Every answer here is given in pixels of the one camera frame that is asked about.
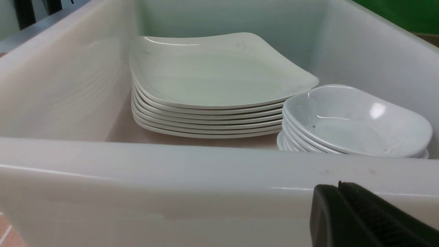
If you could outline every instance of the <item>white plate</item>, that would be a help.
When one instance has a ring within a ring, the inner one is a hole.
[[[288,137],[288,139],[295,144],[299,145],[300,147],[304,148],[308,152],[316,152],[316,153],[324,153],[324,151],[318,149],[317,147],[314,147],[313,145],[307,143],[305,140],[300,138],[294,131],[290,130],[285,122],[282,121],[282,130],[284,131],[285,135]]]
[[[259,118],[264,116],[282,114],[282,108],[273,109],[264,112],[258,112],[258,113],[246,113],[246,114],[237,114],[237,115],[197,115],[197,114],[175,113],[175,112],[170,112],[170,111],[165,111],[162,109],[155,108],[147,104],[145,101],[143,101],[143,99],[139,96],[136,90],[133,90],[133,93],[139,104],[142,106],[142,108],[157,114],[179,117],[179,118],[198,119],[198,120],[241,120],[241,119],[253,119],[253,118]]]
[[[234,139],[234,138],[247,138],[247,137],[255,137],[255,136],[261,136],[261,135],[267,135],[267,134],[275,134],[279,133],[282,129],[276,129],[271,131],[262,131],[262,132],[254,132],[254,133],[245,133],[245,134],[194,134],[194,133],[187,133],[187,132],[180,132],[180,131],[171,131],[167,129],[161,129],[157,127],[153,127],[150,125],[143,124],[142,122],[139,122],[136,117],[134,117],[134,121],[142,128],[157,132],[160,134],[167,134],[167,135],[174,135],[174,136],[181,136],[181,137],[189,137],[189,138],[201,138],[201,139]]]
[[[293,96],[284,114],[311,139],[343,153],[416,157],[432,137],[421,115],[344,85]]]
[[[277,143],[277,148],[280,151],[285,151],[285,147],[284,147],[284,133],[282,131],[279,132],[279,134],[277,135],[276,143]]]
[[[282,102],[317,77],[251,33],[200,38],[138,37],[130,69],[151,100],[190,109],[237,109]]]
[[[148,111],[147,109],[140,106],[136,97],[133,97],[133,98],[134,98],[134,102],[137,106],[137,109],[140,110],[143,114],[146,114],[146,115],[154,117],[154,118],[173,121],[173,122],[179,122],[179,123],[225,125],[225,124],[255,124],[255,123],[268,122],[268,121],[273,121],[273,120],[282,120],[282,113],[276,114],[276,115],[271,115],[271,116],[249,118],[249,119],[237,119],[237,120],[199,120],[199,119],[188,119],[188,118],[181,118],[181,117],[174,117],[174,116],[166,116],[166,115],[157,114],[157,113]]]
[[[262,123],[249,123],[249,124],[228,124],[228,125],[204,125],[204,124],[191,124],[191,123],[179,123],[174,121],[162,120],[155,117],[151,117],[147,114],[142,113],[138,109],[139,105],[134,101],[134,97],[131,100],[131,108],[139,117],[144,120],[151,121],[157,124],[164,124],[175,127],[189,128],[189,129],[200,129],[200,130],[241,130],[241,129],[253,129],[261,128],[273,125],[282,124],[282,119],[267,121]]]
[[[255,133],[255,132],[263,132],[263,131],[272,131],[281,128],[281,125],[278,124],[278,125],[267,126],[262,128],[243,129],[243,130],[199,130],[199,129],[175,127],[161,123],[154,123],[141,118],[135,113],[135,111],[133,111],[133,116],[136,122],[140,122],[142,124],[149,125],[151,127],[156,127],[170,131],[193,133],[193,134],[246,134],[246,133]]]
[[[175,112],[175,113],[187,113],[187,114],[198,114],[198,115],[232,115],[232,114],[244,114],[244,113],[255,113],[261,111],[267,111],[275,108],[280,108],[284,106],[284,102],[278,102],[270,105],[241,108],[241,109],[229,109],[229,110],[202,110],[202,109],[188,109],[181,107],[174,107],[169,105],[162,105],[157,103],[150,98],[148,98],[141,90],[139,84],[133,80],[133,86],[137,89],[138,94],[142,99],[153,107],[162,109],[165,111]]]
[[[307,135],[303,134],[296,126],[293,125],[293,123],[288,119],[288,116],[284,116],[285,125],[287,125],[287,128],[294,132],[296,135],[298,135],[298,139],[303,140],[307,145],[314,146],[325,153],[336,153],[336,154],[342,154],[342,152],[339,152],[337,150],[328,148],[324,146],[323,144],[320,144],[313,139],[309,138]]]

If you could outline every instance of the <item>white bowl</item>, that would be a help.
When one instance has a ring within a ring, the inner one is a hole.
[[[334,150],[332,148],[329,148],[323,144],[320,144],[313,139],[309,138],[305,134],[303,134],[296,126],[292,124],[292,122],[288,119],[288,115],[284,114],[283,122],[285,122],[286,128],[288,128],[291,132],[294,132],[297,135],[296,140],[300,140],[306,145],[314,146],[317,149],[320,149],[324,151],[325,153],[336,153],[336,154],[343,154],[342,152],[339,152],[337,150]]]
[[[295,95],[284,113],[302,133],[343,153],[416,157],[432,138],[421,115],[344,85]]]
[[[421,156],[418,157],[418,159],[428,159],[428,157],[430,156],[430,154],[428,153],[428,150],[425,150]]]
[[[137,37],[130,69],[156,103],[239,109],[283,102],[319,79],[252,33],[199,38]]]
[[[288,128],[285,120],[282,121],[282,130],[287,136],[288,140],[295,143],[296,145],[304,148],[307,152],[324,153],[324,151],[314,147],[313,145],[307,143],[302,138],[300,138],[294,131]]]
[[[294,138],[293,136],[290,134],[290,132],[288,132],[287,129],[282,127],[282,131],[284,132],[284,139],[285,142],[287,144],[289,144],[290,146],[293,146],[294,149],[296,149],[297,151],[300,152],[309,152],[310,150],[305,149],[304,147],[302,147]]]
[[[285,150],[287,150],[287,151],[307,152],[307,151],[299,150],[295,145],[289,143],[285,136],[284,136],[284,147],[285,147]]]
[[[276,144],[277,144],[277,148],[280,151],[285,151],[285,146],[284,146],[284,133],[281,131],[279,132],[279,134],[277,135],[276,138]]]

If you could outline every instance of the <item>black plastic object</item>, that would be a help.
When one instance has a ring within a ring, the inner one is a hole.
[[[317,185],[309,228],[313,247],[439,246],[439,231],[354,183]]]
[[[14,0],[14,8],[20,30],[36,23],[32,0]]]

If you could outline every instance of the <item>square bowl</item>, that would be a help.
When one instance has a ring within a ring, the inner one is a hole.
[[[423,116],[344,85],[293,96],[284,113],[305,135],[343,153],[416,157],[432,138]]]

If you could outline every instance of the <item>stack of plates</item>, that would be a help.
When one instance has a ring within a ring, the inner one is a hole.
[[[278,133],[284,101],[319,82],[250,33],[138,37],[130,68],[137,124],[192,138]]]
[[[283,113],[281,150],[428,158],[432,127],[424,117],[353,87],[295,95]]]

